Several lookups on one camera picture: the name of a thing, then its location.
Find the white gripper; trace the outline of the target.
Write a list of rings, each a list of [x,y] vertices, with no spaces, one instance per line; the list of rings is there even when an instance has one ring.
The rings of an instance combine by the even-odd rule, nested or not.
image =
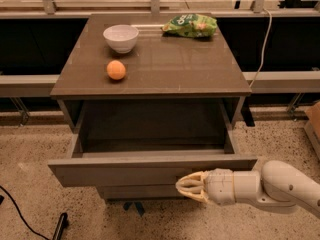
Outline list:
[[[180,194],[198,202],[220,206],[235,203],[233,172],[229,169],[189,174],[180,178],[176,187]]]

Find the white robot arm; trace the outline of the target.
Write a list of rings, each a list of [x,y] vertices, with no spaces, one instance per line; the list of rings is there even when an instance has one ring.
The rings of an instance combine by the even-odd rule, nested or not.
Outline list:
[[[179,179],[176,189],[183,196],[206,204],[245,203],[282,214],[301,207],[320,218],[320,184],[282,161],[268,161],[261,171],[195,172]]]

